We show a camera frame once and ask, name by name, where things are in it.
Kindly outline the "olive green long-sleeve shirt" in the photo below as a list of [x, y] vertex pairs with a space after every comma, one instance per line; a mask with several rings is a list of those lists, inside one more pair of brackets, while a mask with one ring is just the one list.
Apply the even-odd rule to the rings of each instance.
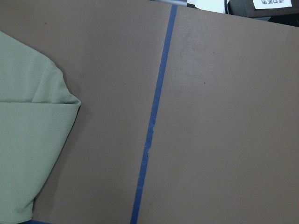
[[81, 105], [46, 56], [0, 35], [0, 221], [32, 218]]

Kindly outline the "black box with white label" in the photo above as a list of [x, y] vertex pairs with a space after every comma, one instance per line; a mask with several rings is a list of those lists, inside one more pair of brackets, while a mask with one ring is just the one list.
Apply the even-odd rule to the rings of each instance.
[[246, 18], [268, 18], [299, 14], [298, 0], [229, 0], [228, 14]]

